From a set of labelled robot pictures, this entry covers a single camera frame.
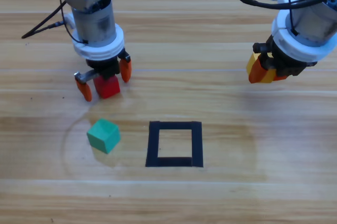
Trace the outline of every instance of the black square outline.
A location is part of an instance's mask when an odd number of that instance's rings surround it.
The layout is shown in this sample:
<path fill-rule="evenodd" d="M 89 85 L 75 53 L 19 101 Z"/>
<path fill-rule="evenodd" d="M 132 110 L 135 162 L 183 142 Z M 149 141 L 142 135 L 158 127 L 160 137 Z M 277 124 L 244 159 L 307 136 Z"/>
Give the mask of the black square outline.
<path fill-rule="evenodd" d="M 192 130 L 192 157 L 158 157 L 160 130 Z M 150 121 L 146 167 L 204 167 L 201 122 Z"/>

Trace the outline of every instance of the yellow block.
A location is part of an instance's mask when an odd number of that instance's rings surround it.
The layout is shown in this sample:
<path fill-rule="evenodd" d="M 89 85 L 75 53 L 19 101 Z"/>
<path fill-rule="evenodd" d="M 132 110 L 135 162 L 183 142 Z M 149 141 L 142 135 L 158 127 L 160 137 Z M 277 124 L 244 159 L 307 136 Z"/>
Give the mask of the yellow block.
<path fill-rule="evenodd" d="M 252 56 L 250 57 L 246 70 L 247 70 L 247 74 L 250 75 L 251 71 L 252 71 L 252 67 L 254 65 L 254 63 L 256 62 L 256 60 L 259 58 L 260 54 L 255 54 L 253 53 Z"/>
<path fill-rule="evenodd" d="M 276 77 L 276 70 L 268 70 L 265 77 L 262 79 L 260 83 L 272 83 Z"/>
<path fill-rule="evenodd" d="M 255 54 L 253 53 L 252 56 L 250 57 L 246 70 L 247 70 L 247 74 L 250 75 L 251 71 L 252 71 L 252 67 L 254 65 L 254 63 L 256 62 L 256 60 L 259 58 L 260 54 Z M 265 75 L 265 77 L 262 79 L 262 81 L 260 83 L 272 83 L 274 81 L 276 77 L 276 70 L 272 69 L 272 70 L 268 70 L 267 74 Z"/>

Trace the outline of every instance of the cube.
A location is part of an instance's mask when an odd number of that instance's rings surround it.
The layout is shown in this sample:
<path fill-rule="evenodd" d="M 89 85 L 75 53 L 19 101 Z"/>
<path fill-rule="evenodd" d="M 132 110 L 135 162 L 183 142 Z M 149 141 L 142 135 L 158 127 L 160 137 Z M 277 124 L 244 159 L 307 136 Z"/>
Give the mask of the cube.
<path fill-rule="evenodd" d="M 117 76 L 113 76 L 108 80 L 104 80 L 102 76 L 99 76 L 94 79 L 94 84 L 97 93 L 103 99 L 108 99 L 121 91 Z"/>
<path fill-rule="evenodd" d="M 87 132 L 92 147 L 109 154 L 121 140 L 120 130 L 114 123 L 100 119 Z"/>

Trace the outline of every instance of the red cube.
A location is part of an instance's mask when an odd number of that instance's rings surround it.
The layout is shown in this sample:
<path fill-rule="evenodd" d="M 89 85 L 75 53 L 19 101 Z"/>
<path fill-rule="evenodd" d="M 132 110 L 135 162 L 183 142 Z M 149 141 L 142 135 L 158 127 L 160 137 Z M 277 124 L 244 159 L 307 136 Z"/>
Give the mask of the red cube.
<path fill-rule="evenodd" d="M 103 99 L 108 99 L 121 92 L 120 84 L 117 76 L 113 76 L 108 80 L 104 80 L 102 76 L 94 79 L 97 93 Z"/>

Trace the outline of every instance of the table surface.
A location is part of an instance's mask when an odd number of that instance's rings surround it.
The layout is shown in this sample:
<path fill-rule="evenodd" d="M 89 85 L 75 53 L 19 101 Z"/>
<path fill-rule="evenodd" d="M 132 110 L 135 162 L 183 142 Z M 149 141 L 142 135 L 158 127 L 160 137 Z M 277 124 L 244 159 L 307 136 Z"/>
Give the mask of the table surface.
<path fill-rule="evenodd" d="M 0 0 L 0 223 L 337 222 L 335 52 L 298 77 L 250 84 L 252 44 L 277 11 L 113 4 L 133 76 L 87 103 L 73 74 L 89 68 L 64 28 L 21 39 L 58 0 Z M 108 155 L 86 136 L 101 118 L 122 136 Z M 150 121 L 201 121 L 204 168 L 146 168 Z M 189 131 L 160 134 L 159 156 L 191 155 Z"/>

